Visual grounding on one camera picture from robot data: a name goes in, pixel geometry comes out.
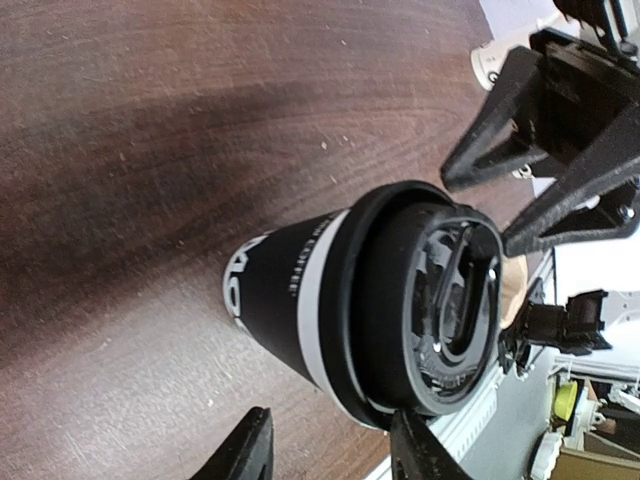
wooden table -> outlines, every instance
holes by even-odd
[[[0,477],[184,479],[271,406],[276,478],[388,452],[232,327],[231,252],[438,166],[483,100],[474,0],[0,7]],[[467,192],[501,225],[531,198]]]

white band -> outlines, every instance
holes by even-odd
[[[369,425],[365,425],[355,419],[344,408],[342,403],[340,403],[327,376],[327,371],[322,359],[322,348],[320,347],[318,322],[322,274],[333,239],[348,213],[349,210],[345,210],[329,224],[318,238],[318,242],[309,256],[307,267],[302,274],[298,294],[298,339],[300,342],[300,350],[302,351],[302,358],[313,382],[323,392],[329,395],[349,418],[368,427]]]

black coffee cup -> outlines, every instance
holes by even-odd
[[[256,237],[232,257],[236,323],[359,423],[453,413],[500,319],[502,244],[483,214],[418,181]]]

white surface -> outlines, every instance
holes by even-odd
[[[640,292],[609,291],[602,302],[600,320],[604,322],[605,330],[620,323],[640,321]]]
[[[534,178],[533,179],[533,193],[536,197],[539,197],[542,192],[544,192],[549,185],[554,182],[553,178]]]
[[[558,302],[592,290],[640,290],[640,232],[623,240],[556,248]]]
[[[576,374],[640,384],[640,322],[616,324],[605,330],[604,337],[613,345],[612,350],[597,350],[584,357],[558,355],[556,365]]]
[[[494,38],[526,27],[556,10],[553,0],[480,0],[480,5]]]
[[[551,478],[551,472],[556,468],[561,446],[561,433],[547,432],[544,434],[531,467],[532,480],[548,480]]]

dark wood surface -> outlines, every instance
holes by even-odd
[[[483,99],[474,0],[0,6],[0,478],[184,479],[253,405],[276,477],[361,478],[382,433],[231,326],[265,229],[438,182]],[[505,179],[458,198],[504,225]]]

